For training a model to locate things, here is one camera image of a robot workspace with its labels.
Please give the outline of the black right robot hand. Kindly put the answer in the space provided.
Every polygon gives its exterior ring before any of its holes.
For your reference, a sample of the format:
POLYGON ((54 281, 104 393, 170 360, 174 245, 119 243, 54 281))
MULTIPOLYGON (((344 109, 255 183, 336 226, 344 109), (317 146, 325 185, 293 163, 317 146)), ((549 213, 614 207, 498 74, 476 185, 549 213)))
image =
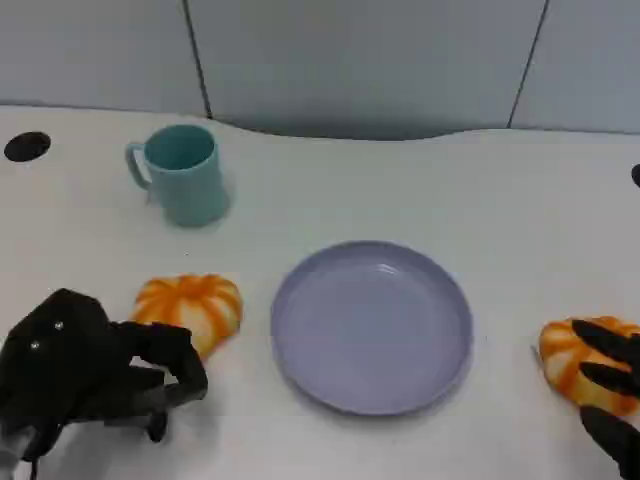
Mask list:
MULTIPOLYGON (((573 320, 572 329, 588 346, 623 363, 629 371, 582 362, 581 373, 614 393, 639 398, 639 335, 625 337, 587 320, 573 320)), ((639 431, 626 421, 596 406, 581 406, 580 419, 592 440, 611 458, 622 479, 639 478, 639 431)))

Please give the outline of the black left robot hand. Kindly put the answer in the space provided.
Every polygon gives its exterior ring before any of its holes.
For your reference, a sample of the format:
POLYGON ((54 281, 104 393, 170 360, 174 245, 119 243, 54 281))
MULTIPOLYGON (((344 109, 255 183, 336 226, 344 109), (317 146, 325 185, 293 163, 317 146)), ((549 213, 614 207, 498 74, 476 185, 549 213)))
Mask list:
POLYGON ((191 343, 191 332, 134 322, 112 322, 110 329, 98 376, 68 421, 136 425, 158 443, 166 434, 169 412, 203 399, 208 391, 206 370, 191 343))

